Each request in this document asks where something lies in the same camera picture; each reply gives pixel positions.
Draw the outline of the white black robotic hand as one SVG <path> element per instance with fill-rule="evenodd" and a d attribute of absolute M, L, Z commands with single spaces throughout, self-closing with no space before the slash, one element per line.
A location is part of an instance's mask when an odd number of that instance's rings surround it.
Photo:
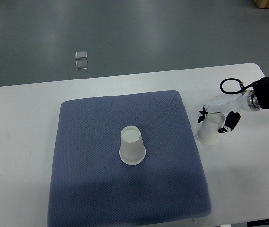
<path fill-rule="evenodd" d="M 205 120 L 208 114 L 228 113 L 224 125 L 218 129 L 219 133 L 232 131 L 238 124 L 240 110 L 258 111 L 260 105 L 253 90 L 239 94 L 222 94 L 207 102 L 199 111 L 198 123 Z"/>

